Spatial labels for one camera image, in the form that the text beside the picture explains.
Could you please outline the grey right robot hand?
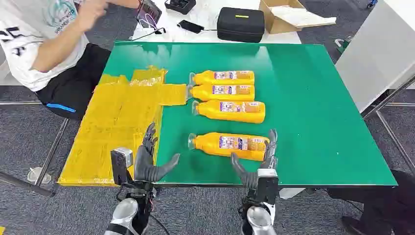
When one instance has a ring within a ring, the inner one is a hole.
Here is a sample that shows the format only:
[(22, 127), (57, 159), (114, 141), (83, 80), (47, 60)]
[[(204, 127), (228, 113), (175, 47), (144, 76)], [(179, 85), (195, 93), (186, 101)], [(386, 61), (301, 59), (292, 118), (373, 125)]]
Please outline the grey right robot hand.
[[(277, 158), (275, 156), (277, 149), (277, 130), (270, 129), (268, 141), (265, 141), (265, 152), (260, 169), (273, 169), (277, 171)], [(239, 157), (236, 153), (231, 153), (231, 164), (243, 186), (248, 189), (257, 189), (258, 172), (247, 172), (243, 165), (239, 163)]]

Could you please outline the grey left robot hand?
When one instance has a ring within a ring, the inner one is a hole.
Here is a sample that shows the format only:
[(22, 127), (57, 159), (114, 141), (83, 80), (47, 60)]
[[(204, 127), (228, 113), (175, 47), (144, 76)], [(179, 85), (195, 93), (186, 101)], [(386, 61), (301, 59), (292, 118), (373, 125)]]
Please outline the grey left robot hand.
[(155, 132), (155, 123), (152, 122), (146, 129), (142, 144), (138, 147), (134, 164), (135, 181), (158, 182), (179, 163), (180, 153), (176, 153), (169, 162), (161, 166), (154, 165), (153, 154), (158, 140), (154, 137)]

